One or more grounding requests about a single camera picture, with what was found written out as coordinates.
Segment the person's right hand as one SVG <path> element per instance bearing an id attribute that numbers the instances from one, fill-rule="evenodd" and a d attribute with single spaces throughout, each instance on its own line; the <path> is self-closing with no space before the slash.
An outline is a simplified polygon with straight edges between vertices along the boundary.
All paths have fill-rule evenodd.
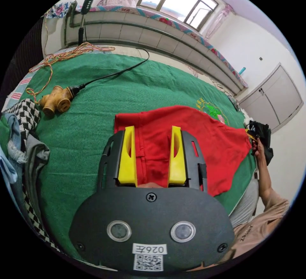
<path id="1" fill-rule="evenodd" d="M 252 141 L 252 151 L 258 162 L 266 162 L 264 146 L 261 143 L 260 138 L 257 138 L 256 140 Z"/>

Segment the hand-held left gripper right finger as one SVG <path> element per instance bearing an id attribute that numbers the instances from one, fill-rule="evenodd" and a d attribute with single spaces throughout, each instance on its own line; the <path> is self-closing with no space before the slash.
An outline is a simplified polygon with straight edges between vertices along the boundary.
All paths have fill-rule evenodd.
<path id="1" fill-rule="evenodd" d="M 184 186 L 186 183 L 185 154 L 180 127 L 172 126 L 168 169 L 168 186 Z"/>

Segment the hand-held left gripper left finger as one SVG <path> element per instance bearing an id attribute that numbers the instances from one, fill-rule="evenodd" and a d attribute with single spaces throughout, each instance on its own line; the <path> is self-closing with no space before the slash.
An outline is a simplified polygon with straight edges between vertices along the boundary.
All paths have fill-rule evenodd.
<path id="1" fill-rule="evenodd" d="M 134 126 L 124 130 L 118 181 L 121 186 L 138 186 Z"/>

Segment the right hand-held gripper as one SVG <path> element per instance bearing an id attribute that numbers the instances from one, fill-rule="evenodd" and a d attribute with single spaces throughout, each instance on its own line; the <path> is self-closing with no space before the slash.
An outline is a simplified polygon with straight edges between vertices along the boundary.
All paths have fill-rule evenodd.
<path id="1" fill-rule="evenodd" d="M 266 163 L 269 165 L 273 158 L 273 149 L 270 146 L 271 129 L 269 128 L 269 125 L 250 120 L 248 123 L 248 129 L 245 129 L 245 132 L 247 136 L 253 141 L 255 141 L 257 138 L 260 138 L 260 141 L 264 146 Z"/>

